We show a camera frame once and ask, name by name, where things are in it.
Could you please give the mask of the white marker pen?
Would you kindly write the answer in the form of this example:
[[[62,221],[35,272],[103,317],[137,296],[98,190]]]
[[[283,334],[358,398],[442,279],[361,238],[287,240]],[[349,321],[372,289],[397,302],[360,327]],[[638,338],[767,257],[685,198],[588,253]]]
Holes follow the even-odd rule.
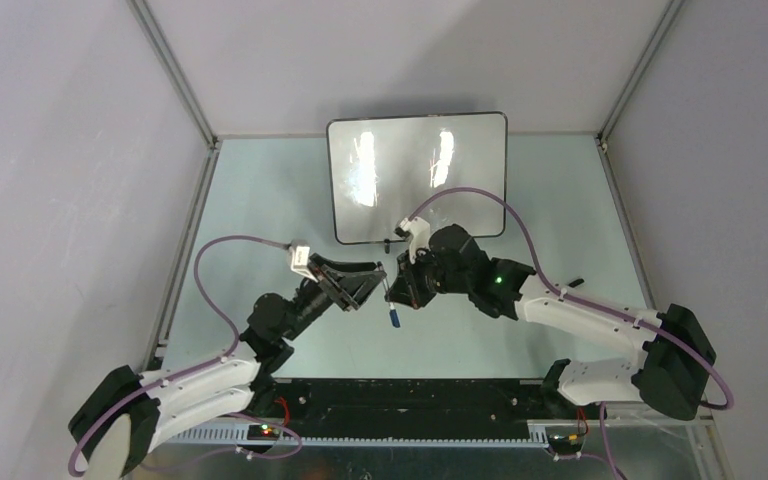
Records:
[[[383,286],[384,286],[383,287],[383,292],[384,292],[385,302],[387,303],[388,309],[391,312],[394,312],[396,307],[395,307],[395,304],[390,300],[390,297],[389,297],[389,291],[390,291],[390,286],[391,285],[390,285],[390,281],[389,281],[387,272],[386,272],[385,267],[384,267],[382,262],[380,262],[380,261],[377,262],[377,267],[383,273],[382,283],[383,283]]]

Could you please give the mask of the white whiteboard black frame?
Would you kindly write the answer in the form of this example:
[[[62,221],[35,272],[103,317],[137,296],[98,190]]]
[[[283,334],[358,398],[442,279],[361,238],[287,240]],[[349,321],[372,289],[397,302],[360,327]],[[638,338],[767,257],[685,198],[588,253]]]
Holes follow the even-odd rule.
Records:
[[[508,118],[500,111],[336,119],[326,127],[334,233],[344,245],[396,240],[399,221],[427,202],[432,227],[458,223],[499,236],[506,195]]]

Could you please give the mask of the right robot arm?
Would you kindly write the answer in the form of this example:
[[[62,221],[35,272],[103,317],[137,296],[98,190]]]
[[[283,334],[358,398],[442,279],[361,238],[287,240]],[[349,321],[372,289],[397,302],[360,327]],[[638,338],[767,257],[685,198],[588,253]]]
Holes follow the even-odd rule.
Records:
[[[543,280],[529,265],[489,257],[457,224],[432,231],[419,217],[405,218],[395,232],[408,248],[397,258],[389,302],[421,309],[438,295],[463,294],[491,318],[556,328],[615,352],[607,360],[555,361],[541,392],[551,416],[566,418],[580,406],[602,402],[642,402],[689,421],[703,406],[716,353],[690,309],[600,303]]]

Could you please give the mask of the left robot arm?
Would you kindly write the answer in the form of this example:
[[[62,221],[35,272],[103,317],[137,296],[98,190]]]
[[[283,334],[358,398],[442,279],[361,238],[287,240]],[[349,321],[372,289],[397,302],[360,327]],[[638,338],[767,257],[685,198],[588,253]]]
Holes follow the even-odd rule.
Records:
[[[120,479],[174,436],[222,416],[264,416],[276,403],[271,375],[292,355],[290,341],[328,309],[358,310],[384,282],[374,262],[334,262],[293,251],[302,277],[294,295],[261,295],[230,347],[182,370],[110,371],[68,423],[76,447],[72,477]]]

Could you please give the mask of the blue marker cap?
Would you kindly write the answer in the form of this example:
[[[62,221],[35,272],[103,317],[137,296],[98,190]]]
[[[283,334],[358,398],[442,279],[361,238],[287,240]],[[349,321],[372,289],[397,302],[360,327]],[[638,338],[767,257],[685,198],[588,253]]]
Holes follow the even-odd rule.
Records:
[[[391,324],[392,324],[392,326],[394,328],[400,328],[401,327],[400,318],[399,318],[398,312],[395,309],[390,309],[389,310],[389,318],[390,318]]]

